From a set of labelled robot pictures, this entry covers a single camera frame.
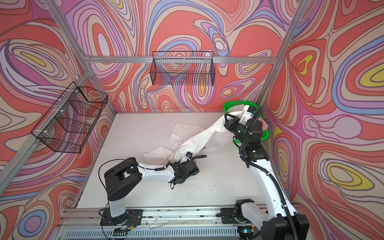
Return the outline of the pink cloth in basket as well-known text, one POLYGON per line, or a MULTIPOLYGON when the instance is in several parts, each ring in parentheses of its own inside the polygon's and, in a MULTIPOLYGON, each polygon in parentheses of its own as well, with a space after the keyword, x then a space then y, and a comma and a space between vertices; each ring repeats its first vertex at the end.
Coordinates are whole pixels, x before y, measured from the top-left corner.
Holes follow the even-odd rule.
POLYGON ((263 131, 265 131, 265 130, 267 130, 268 129, 268 124, 267 124, 267 122, 264 120, 264 119, 262 119, 262 118, 259 118, 259 121, 262 123, 262 129, 263 129, 263 131))

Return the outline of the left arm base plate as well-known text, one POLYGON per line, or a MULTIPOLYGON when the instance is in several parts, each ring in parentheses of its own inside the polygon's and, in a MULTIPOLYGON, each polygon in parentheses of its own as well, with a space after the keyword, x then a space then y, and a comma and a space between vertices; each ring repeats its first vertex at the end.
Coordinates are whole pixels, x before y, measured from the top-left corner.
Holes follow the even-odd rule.
POLYGON ((101 209, 99 215, 101 216, 101 226, 131 226, 135 227, 141 224, 143 217, 143 210, 141 209, 128 209, 126 212, 116 218, 113 218, 110 209, 101 209))

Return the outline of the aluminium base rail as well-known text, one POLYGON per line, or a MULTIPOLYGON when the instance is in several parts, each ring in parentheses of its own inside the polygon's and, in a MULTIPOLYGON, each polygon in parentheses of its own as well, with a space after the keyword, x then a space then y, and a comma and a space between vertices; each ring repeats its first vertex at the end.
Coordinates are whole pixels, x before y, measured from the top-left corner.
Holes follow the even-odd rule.
POLYGON ((140 225, 101 226, 101 209, 65 211, 52 240, 241 240, 242 232, 216 217, 223 206, 128 208, 143 210, 140 225))

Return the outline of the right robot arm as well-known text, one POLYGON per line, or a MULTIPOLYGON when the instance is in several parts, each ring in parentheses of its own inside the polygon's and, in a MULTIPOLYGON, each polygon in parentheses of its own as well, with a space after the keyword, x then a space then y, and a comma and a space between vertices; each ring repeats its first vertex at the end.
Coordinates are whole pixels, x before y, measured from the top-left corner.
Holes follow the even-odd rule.
POLYGON ((239 221, 251 222, 255 232, 242 233, 242 240, 305 240, 310 223, 288 200, 274 173, 272 162, 263 149, 262 109, 245 107, 245 122, 234 113, 225 113, 225 128, 238 140, 239 157, 257 179, 267 209, 262 210, 250 200, 238 200, 234 211, 239 221))

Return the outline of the white t shirt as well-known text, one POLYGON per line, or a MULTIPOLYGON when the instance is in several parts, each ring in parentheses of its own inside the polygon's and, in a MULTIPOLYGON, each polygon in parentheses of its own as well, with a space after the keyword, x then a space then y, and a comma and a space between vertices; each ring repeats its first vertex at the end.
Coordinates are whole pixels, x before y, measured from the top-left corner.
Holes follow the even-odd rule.
POLYGON ((176 123, 169 138, 174 143, 172 148, 157 147, 149 153, 143 153, 144 159, 151 165, 164 165, 167 162, 183 161, 188 152, 196 155, 204 148, 227 145, 232 141, 234 134, 228 131, 224 124, 224 116, 221 116, 206 129, 200 126, 176 123))

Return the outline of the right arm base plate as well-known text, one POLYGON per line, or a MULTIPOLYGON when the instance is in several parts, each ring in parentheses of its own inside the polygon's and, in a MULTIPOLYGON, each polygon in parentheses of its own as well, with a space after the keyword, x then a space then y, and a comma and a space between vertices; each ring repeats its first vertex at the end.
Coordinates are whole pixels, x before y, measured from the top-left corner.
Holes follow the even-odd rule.
POLYGON ((235 226, 242 232, 257 232, 259 230, 249 220, 243 218, 235 207, 221 208, 216 217, 221 220, 222 224, 235 226))

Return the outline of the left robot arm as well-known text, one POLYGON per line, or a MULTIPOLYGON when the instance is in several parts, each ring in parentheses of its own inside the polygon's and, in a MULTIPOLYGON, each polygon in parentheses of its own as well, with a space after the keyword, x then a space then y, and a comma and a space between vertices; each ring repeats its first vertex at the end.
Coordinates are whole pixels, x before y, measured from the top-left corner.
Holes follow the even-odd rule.
POLYGON ((111 218, 127 215, 124 198, 140 182, 167 183, 174 188, 197 175, 200 169, 196 160, 206 157, 188 152, 184 162, 167 162, 164 166, 145 165, 135 158, 120 159, 120 163, 104 173, 104 180, 99 179, 107 194, 111 218))

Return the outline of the green plastic laundry basket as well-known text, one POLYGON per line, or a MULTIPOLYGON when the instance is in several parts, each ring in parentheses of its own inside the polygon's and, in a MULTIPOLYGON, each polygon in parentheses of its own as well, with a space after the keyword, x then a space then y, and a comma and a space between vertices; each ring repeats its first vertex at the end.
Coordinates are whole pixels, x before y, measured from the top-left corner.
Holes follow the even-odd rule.
MULTIPOLYGON (((250 101, 234 101, 234 102, 226 102, 223 105, 223 109, 225 114, 232 113, 232 112, 237 112, 237 111, 242 111, 245 105, 250 105, 250 106, 255 106, 258 107, 255 103, 250 102, 250 101)), ((261 140, 267 140, 270 136, 269 130, 263 131, 261 140)))

